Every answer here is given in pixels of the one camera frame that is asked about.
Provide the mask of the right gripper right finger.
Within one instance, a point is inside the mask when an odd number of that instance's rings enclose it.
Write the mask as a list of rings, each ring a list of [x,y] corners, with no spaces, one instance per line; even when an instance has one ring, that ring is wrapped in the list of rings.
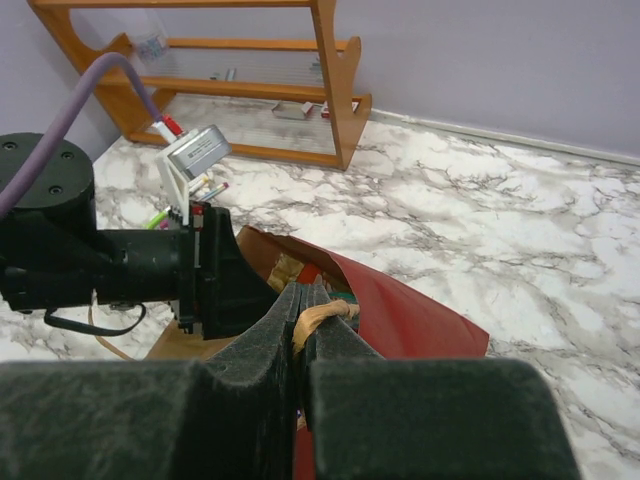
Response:
[[[551,391],[512,359],[311,362],[312,479],[576,479]]]

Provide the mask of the red brown paper bag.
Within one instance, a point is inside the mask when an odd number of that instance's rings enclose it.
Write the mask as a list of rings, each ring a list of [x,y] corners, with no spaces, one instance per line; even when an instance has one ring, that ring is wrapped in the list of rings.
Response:
[[[201,340],[171,322],[150,360],[199,359],[225,366],[239,387],[222,391],[222,424],[207,435],[223,478],[312,479],[312,435],[294,414],[311,413],[308,368],[318,358],[475,358],[489,336],[444,305],[392,277],[293,237],[241,229],[240,252],[279,297],[241,335]],[[329,301],[329,288],[354,294],[363,322],[329,317],[324,328],[297,342],[302,312]]]

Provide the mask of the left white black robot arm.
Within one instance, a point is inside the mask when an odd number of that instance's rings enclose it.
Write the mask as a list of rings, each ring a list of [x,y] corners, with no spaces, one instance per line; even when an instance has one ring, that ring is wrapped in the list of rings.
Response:
[[[14,311],[42,311],[52,327],[104,337],[108,329],[58,310],[166,302],[181,329],[208,340],[244,332],[277,298],[242,255],[224,208],[191,202],[188,217],[171,214],[165,229],[99,229],[92,162],[69,141],[2,219],[1,295]]]

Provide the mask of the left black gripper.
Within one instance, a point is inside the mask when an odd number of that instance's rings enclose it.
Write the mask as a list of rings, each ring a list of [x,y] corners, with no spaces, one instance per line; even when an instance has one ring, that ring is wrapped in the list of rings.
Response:
[[[260,320],[278,294],[242,254],[230,212],[189,204],[188,223],[170,216],[177,233],[177,298],[170,302],[178,327],[205,340],[239,335]]]

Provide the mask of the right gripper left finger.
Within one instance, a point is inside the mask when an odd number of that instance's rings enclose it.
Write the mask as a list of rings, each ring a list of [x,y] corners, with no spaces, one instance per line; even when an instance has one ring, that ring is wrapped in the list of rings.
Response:
[[[289,479],[302,289],[207,360],[1,367],[5,479]]]

